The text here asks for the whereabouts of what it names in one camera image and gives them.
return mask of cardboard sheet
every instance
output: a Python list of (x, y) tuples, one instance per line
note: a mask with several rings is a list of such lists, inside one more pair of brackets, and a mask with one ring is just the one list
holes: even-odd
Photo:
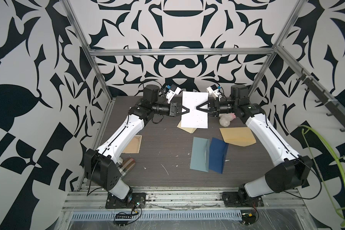
[(125, 154), (138, 154), (140, 143), (142, 141), (142, 135), (135, 135), (129, 144), (125, 147), (122, 153)]
[(184, 128), (184, 127), (181, 126), (181, 121), (179, 122), (177, 127), (181, 128), (184, 131), (187, 131), (188, 133), (194, 133), (194, 131), (196, 131), (196, 129), (197, 129), (197, 128)]
[(220, 128), (220, 131), (226, 143), (239, 146), (248, 146), (256, 143), (256, 139), (248, 127)]
[(210, 145), (209, 169), (218, 173), (223, 173), (227, 148), (229, 144), (223, 140), (212, 138)]
[(194, 137), (190, 169), (208, 172), (210, 156), (210, 140)]
[(183, 91), (183, 106), (190, 112), (181, 116), (181, 126), (184, 128), (208, 128), (207, 113), (196, 107), (208, 100), (208, 93)]

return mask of white robot arm segment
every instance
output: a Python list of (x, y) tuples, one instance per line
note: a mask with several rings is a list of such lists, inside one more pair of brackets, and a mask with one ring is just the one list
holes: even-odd
[(99, 154), (111, 156), (111, 160), (116, 164), (120, 154), (139, 131), (145, 126), (142, 119), (132, 114), (128, 115), (123, 124), (115, 133), (100, 147), (97, 148)]

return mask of black and white patterned wall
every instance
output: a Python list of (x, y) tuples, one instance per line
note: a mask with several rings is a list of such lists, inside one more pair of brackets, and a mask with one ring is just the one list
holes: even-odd
[[(71, 0), (92, 49), (272, 47), (296, 0)], [(143, 82), (230, 94), (251, 85), (265, 55), (98, 57), (113, 95)]]
[(0, 0), (0, 229), (52, 229), (107, 98), (58, 0)]
[[(309, 0), (283, 45), (345, 107), (345, 0)], [(298, 127), (305, 124), (317, 130), (338, 156), (345, 156), (345, 132), (339, 131), (343, 127), (326, 115), (329, 111), (315, 102), (317, 97), (306, 92), (297, 78), (277, 56), (251, 101), (264, 108), (277, 131), (300, 154), (311, 157)], [(311, 131), (305, 137), (336, 207), (345, 207), (345, 189), (335, 160)], [(345, 170), (345, 157), (340, 162)], [(313, 197), (318, 190), (319, 182), (312, 173), (299, 189), (303, 197)], [(319, 229), (345, 229), (340, 227), (343, 219), (335, 213), (325, 189), (316, 199), (304, 202)]]

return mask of table surface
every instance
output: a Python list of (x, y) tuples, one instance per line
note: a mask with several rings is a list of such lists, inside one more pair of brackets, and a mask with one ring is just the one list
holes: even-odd
[[(118, 96), (106, 126), (102, 143), (105, 142), (125, 120), (129, 107), (139, 96)], [(181, 97), (173, 101), (181, 102)], [(121, 154), (123, 159), (132, 157), (136, 164), (123, 178), (129, 186), (189, 186), (232, 187), (253, 181), (273, 168), (269, 154), (255, 136), (257, 143), (241, 147), (229, 144), (224, 173), (201, 172), (189, 168), (193, 137), (223, 140), (218, 117), (208, 117), (208, 129), (197, 129), (190, 134), (177, 128), (180, 117), (165, 116), (161, 123), (148, 124), (138, 133), (142, 142), (138, 154)], [(245, 127), (240, 119), (231, 121), (229, 127)]]

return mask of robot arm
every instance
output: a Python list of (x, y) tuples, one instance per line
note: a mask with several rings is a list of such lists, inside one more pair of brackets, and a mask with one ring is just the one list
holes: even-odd
[(120, 154), (132, 140), (152, 120), (155, 114), (176, 117), (189, 113), (189, 109), (176, 102), (170, 102), (180, 89), (172, 85), (164, 102), (158, 102), (160, 88), (147, 85), (143, 98), (130, 108), (128, 116), (117, 131), (96, 150), (89, 149), (85, 156), (85, 177), (97, 183), (114, 196), (130, 202), (132, 190), (120, 179), (118, 166)]
[(210, 99), (197, 106), (197, 109), (212, 117), (218, 117), (221, 113), (235, 113), (256, 134), (271, 157), (275, 166), (273, 169), (263, 177), (241, 186), (238, 193), (240, 204), (257, 196), (301, 186), (308, 177), (311, 159), (300, 156), (272, 126), (265, 111), (258, 104), (250, 103), (246, 86), (233, 85), (230, 99)]

